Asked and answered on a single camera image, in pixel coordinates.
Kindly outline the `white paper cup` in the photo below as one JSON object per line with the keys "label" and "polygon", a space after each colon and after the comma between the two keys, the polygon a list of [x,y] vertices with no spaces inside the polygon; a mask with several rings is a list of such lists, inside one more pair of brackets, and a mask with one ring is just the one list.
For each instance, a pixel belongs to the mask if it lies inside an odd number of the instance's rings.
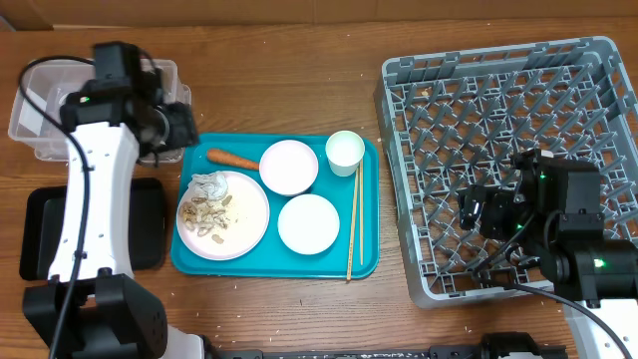
{"label": "white paper cup", "polygon": [[363,158],[365,145],[358,134],[344,130],[329,137],[325,152],[331,171],[338,177],[348,177]]}

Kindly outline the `white tissue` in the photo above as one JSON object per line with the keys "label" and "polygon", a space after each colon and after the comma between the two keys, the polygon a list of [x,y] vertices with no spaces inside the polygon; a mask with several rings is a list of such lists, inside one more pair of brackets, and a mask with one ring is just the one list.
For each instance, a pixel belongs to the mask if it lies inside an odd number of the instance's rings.
{"label": "white tissue", "polygon": [[203,197],[207,200],[222,200],[228,193],[227,180],[221,172],[192,175],[188,188],[193,191],[195,197]]}

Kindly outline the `white bowl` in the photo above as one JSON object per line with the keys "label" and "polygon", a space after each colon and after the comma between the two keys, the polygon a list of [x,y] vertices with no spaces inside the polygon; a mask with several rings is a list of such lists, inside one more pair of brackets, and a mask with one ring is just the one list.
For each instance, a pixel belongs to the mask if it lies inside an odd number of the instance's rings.
{"label": "white bowl", "polygon": [[301,194],[281,209],[277,229],[283,243],[302,255],[319,254],[336,240],[340,218],[335,206],[318,194]]}

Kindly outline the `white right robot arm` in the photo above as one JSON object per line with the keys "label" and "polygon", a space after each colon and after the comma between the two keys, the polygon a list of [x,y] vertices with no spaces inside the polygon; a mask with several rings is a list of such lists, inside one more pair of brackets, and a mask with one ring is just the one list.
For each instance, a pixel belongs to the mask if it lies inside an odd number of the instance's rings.
{"label": "white right robot arm", "polygon": [[488,267],[522,249],[552,291],[513,282],[502,288],[561,303],[580,357],[636,357],[637,248],[604,235],[598,167],[543,150],[516,154],[511,166],[519,173],[515,188],[472,184],[458,195],[461,228],[503,243],[473,269],[473,279],[496,286]]}

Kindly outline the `pink bowl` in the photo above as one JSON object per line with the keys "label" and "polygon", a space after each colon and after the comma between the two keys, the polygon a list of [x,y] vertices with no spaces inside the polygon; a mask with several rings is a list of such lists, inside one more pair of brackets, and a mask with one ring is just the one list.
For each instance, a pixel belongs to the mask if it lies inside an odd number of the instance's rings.
{"label": "pink bowl", "polygon": [[319,171],[313,150],[295,140],[271,145],[261,156],[259,175],[273,192],[294,196],[305,192],[315,182]]}

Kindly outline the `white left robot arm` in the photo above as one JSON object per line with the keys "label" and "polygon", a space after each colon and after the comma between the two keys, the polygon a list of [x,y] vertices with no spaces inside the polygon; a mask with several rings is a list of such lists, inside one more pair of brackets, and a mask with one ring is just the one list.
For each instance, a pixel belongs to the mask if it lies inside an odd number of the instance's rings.
{"label": "white left robot arm", "polygon": [[124,42],[94,48],[93,79],[66,98],[53,126],[66,139],[62,232],[47,282],[26,289],[23,312],[53,358],[212,358],[203,335],[168,323],[135,281],[129,251],[135,165],[193,146],[189,105],[167,103],[148,53]]}

